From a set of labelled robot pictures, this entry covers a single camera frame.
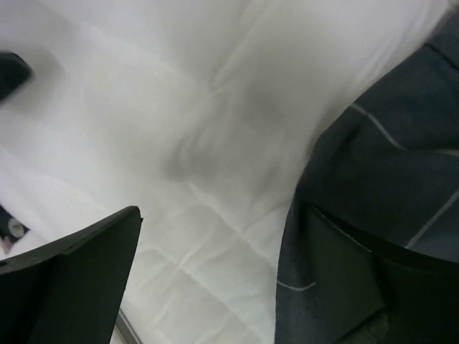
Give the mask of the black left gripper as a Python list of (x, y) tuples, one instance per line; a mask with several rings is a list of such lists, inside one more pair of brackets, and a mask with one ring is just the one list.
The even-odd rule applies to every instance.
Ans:
[(1, 52), (0, 63), (0, 101), (3, 102), (32, 78), (32, 68), (13, 52)]

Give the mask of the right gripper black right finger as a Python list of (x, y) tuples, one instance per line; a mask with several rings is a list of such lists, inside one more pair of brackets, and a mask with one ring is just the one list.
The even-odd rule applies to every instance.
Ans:
[(309, 206), (305, 246), (332, 343), (457, 343), (458, 264)]

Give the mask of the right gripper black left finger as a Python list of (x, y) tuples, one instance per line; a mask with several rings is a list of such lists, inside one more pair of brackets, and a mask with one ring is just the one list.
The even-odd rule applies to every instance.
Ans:
[(142, 217), (128, 206), (1, 261), (1, 343), (109, 343)]

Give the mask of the dark grey checked pillowcase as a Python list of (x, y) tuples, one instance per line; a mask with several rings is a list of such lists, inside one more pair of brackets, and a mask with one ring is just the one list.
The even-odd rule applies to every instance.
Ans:
[(332, 343), (305, 246), (307, 208), (458, 264), (458, 15), (321, 134), (278, 260), (276, 343)]

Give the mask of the white pillow with yellow edge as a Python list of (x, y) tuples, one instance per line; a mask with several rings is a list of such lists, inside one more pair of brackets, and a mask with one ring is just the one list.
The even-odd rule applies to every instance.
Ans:
[(33, 69), (1, 106), (17, 255), (129, 205), (144, 343), (271, 343), (280, 242), (320, 130), (455, 1), (3, 1)]

